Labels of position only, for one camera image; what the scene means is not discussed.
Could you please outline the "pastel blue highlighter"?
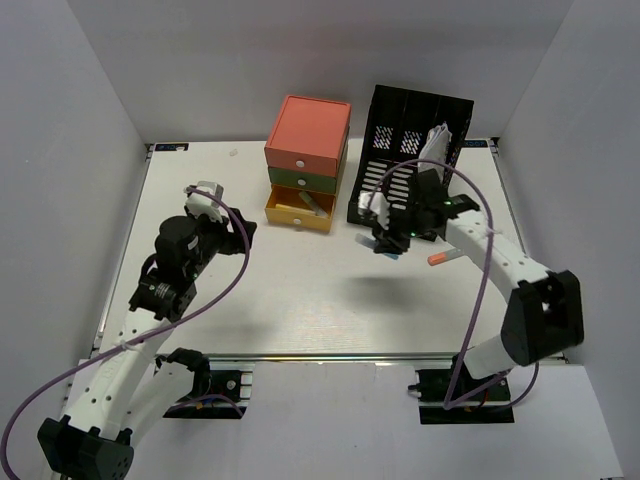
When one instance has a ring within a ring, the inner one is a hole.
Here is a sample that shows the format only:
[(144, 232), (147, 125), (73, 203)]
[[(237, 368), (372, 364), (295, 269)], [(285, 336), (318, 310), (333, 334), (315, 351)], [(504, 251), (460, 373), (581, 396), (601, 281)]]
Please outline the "pastel blue highlighter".
[[(373, 238), (365, 236), (365, 235), (363, 235), (361, 233), (357, 233), (355, 235), (355, 241), (358, 244), (368, 248), (371, 251), (375, 250), (376, 241)], [(399, 259), (399, 256), (397, 254), (393, 254), (393, 253), (384, 253), (384, 256), (387, 257), (387, 258), (390, 258), (392, 260), (398, 260)]]

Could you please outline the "pastel orange highlighter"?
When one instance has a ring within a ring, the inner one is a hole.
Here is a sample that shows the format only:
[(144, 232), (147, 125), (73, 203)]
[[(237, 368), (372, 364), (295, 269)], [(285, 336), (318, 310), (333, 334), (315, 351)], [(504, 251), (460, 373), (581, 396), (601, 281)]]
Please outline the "pastel orange highlighter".
[(437, 265), (446, 263), (448, 261), (460, 258), (463, 255), (464, 255), (464, 252), (461, 249), (451, 248), (449, 250), (430, 255), (427, 258), (427, 263), (429, 266), (437, 266)]

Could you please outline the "pastel yellow highlighter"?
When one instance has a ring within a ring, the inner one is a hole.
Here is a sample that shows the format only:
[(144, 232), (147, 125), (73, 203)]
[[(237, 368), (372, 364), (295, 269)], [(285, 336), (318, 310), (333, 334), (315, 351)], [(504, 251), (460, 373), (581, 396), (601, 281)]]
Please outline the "pastel yellow highlighter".
[(286, 212), (291, 212), (291, 213), (301, 214), (301, 215), (316, 216), (316, 212), (314, 210), (307, 209), (307, 208), (301, 208), (301, 207), (297, 207), (297, 206), (292, 206), (292, 205), (287, 205), (287, 204), (277, 203), (277, 204), (275, 204), (274, 208), (279, 210), (279, 211), (286, 211)]

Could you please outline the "white spiral notebook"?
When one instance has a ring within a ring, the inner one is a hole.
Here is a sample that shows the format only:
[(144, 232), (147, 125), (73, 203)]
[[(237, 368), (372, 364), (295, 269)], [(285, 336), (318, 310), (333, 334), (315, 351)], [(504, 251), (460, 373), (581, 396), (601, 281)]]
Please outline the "white spiral notebook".
[(434, 169), (439, 179), (443, 180), (445, 173), (443, 164), (446, 163), (451, 137), (446, 122), (434, 126), (428, 132), (426, 143), (418, 155), (419, 172)]

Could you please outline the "pastel purple highlighter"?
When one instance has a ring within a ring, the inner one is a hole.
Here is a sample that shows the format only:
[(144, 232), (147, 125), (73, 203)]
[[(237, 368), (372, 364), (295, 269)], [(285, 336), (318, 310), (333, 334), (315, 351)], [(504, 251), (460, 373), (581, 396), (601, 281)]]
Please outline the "pastel purple highlighter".
[(321, 218), (327, 218), (327, 212), (320, 206), (320, 204), (306, 191), (300, 191), (299, 197), (302, 201), (314, 212), (314, 214)]

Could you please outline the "green drawer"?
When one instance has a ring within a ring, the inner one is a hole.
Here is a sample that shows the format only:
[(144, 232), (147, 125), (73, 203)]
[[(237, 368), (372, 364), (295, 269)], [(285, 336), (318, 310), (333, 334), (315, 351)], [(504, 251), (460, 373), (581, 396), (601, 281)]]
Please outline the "green drawer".
[(340, 157), (265, 150), (269, 179), (273, 185), (336, 195), (346, 151)]

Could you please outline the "orange top drawer box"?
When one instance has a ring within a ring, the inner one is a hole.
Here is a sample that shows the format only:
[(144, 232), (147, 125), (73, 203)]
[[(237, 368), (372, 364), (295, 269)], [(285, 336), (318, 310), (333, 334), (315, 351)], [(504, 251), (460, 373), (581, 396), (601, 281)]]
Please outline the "orange top drawer box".
[(335, 177), (350, 116), (349, 103), (287, 95), (264, 147), (268, 166)]

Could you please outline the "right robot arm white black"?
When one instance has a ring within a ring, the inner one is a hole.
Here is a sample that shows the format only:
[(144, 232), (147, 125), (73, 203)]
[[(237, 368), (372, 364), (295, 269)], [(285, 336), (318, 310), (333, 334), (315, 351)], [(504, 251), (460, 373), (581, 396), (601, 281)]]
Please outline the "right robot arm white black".
[(487, 271), (507, 303), (499, 333), (470, 348), (451, 374), (459, 396), (475, 398), (488, 377), (583, 343), (581, 288), (572, 272), (554, 272), (530, 258), (490, 227), (473, 199), (449, 196), (434, 169), (415, 174), (409, 200), (396, 210), (381, 192), (360, 193), (359, 213), (374, 220), (375, 252), (401, 255), (411, 238), (434, 233)]

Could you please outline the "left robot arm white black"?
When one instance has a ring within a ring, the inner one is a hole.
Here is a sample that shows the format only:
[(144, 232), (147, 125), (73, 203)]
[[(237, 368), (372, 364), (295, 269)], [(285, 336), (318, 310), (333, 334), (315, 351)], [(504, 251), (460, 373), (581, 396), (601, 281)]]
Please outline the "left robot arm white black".
[(49, 467), (71, 479), (123, 479), (137, 445), (176, 402), (199, 399), (211, 387), (209, 363), (196, 350), (163, 357), (153, 379), (144, 375), (196, 295), (195, 282), (217, 254), (245, 254), (257, 225), (233, 209), (186, 211), (163, 221), (155, 252), (141, 269), (113, 356), (62, 418), (46, 419), (37, 438)]

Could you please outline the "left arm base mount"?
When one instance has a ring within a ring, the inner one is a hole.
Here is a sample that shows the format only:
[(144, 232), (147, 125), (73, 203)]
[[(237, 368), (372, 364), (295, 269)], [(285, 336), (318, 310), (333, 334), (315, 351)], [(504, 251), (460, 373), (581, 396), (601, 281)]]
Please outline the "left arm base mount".
[(240, 420), (247, 410), (251, 397), (253, 373), (246, 369), (229, 369), (213, 366), (200, 352), (180, 352), (169, 356), (159, 355), (154, 373), (170, 360), (180, 360), (196, 367), (192, 373), (192, 390), (180, 398), (164, 414), (170, 419)]

